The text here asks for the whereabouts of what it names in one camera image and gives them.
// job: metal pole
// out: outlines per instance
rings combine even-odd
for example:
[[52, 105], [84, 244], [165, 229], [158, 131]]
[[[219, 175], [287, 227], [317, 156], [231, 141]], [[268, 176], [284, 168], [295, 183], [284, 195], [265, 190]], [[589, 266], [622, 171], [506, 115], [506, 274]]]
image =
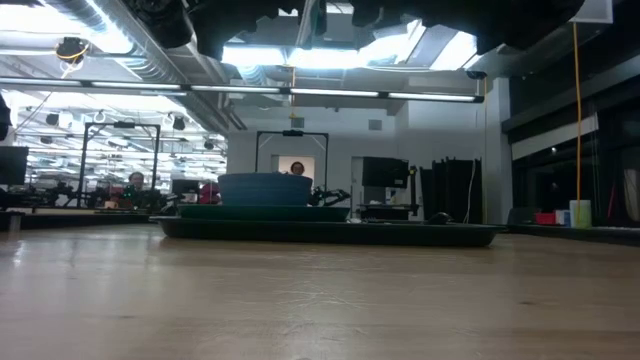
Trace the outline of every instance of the metal pole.
[[258, 155], [260, 152], [260, 136], [262, 136], [262, 131], [258, 131], [258, 133], [256, 134], [256, 166], [255, 166], [255, 172], [258, 172]]
[[418, 204], [416, 203], [416, 174], [418, 169], [415, 166], [409, 168], [409, 178], [411, 180], [411, 211], [413, 216], [418, 216]]
[[324, 148], [324, 189], [329, 190], [329, 183], [327, 181], [329, 174], [329, 134], [324, 134], [324, 138], [327, 140]]
[[160, 125], [152, 125], [156, 128], [156, 148], [153, 152], [153, 178], [151, 179], [151, 190], [156, 189], [156, 174], [158, 172], [158, 152], [160, 151]]
[[82, 190], [84, 189], [84, 168], [87, 161], [87, 144], [89, 143], [89, 128], [93, 124], [87, 123], [84, 125], [84, 137], [82, 139], [82, 159], [80, 160], [80, 181], [78, 182], [78, 192], [76, 195], [76, 207], [80, 207], [80, 199], [82, 199]]

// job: desk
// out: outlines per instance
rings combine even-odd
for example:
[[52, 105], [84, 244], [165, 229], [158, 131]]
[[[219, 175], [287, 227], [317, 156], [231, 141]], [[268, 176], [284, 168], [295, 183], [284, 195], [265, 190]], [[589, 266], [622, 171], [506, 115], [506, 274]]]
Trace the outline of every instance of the desk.
[[640, 249], [165, 239], [157, 225], [0, 241], [0, 349], [31, 359], [635, 360]]

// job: orange cable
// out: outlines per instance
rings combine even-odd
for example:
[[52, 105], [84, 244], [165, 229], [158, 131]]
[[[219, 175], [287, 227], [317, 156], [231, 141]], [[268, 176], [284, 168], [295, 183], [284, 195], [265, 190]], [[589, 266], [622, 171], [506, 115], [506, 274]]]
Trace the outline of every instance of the orange cable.
[[578, 104], [578, 151], [577, 151], [577, 207], [576, 224], [580, 224], [580, 196], [582, 195], [582, 93], [580, 91], [580, 56], [578, 53], [578, 24], [573, 23], [573, 50], [576, 69], [576, 97]]
[[[484, 176], [486, 177], [486, 169], [487, 169], [487, 116], [488, 116], [488, 107], [489, 107], [489, 103], [487, 102], [487, 93], [489, 92], [489, 82], [487, 81], [487, 78], [484, 78], [484, 159], [482, 160], [482, 164], [484, 165], [484, 169], [485, 169], [485, 174]], [[487, 221], [489, 220], [489, 210], [488, 210], [488, 205], [487, 205], [487, 184], [486, 181], [482, 182], [483, 187], [484, 187], [484, 194], [483, 194], [483, 202], [484, 202], [484, 223], [486, 224]]]

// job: doorway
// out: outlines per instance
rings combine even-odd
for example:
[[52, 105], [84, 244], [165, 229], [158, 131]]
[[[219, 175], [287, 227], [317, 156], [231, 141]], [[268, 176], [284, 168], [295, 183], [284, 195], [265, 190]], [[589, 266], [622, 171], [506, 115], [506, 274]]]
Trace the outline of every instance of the doorway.
[[291, 165], [299, 162], [304, 166], [304, 174], [315, 183], [316, 159], [313, 156], [281, 156], [273, 155], [272, 170], [280, 173], [291, 173]]

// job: dark tray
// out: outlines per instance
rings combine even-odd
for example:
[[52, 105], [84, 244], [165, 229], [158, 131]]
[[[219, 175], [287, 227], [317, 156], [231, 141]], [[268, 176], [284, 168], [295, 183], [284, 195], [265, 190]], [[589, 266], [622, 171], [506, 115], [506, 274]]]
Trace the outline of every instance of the dark tray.
[[308, 206], [178, 205], [183, 219], [344, 222], [349, 208]]
[[570, 240], [640, 247], [640, 231], [627, 228], [574, 229], [562, 226], [507, 225], [513, 234], [555, 237]]
[[504, 230], [484, 225], [211, 221], [152, 217], [173, 238], [410, 246], [488, 246]]

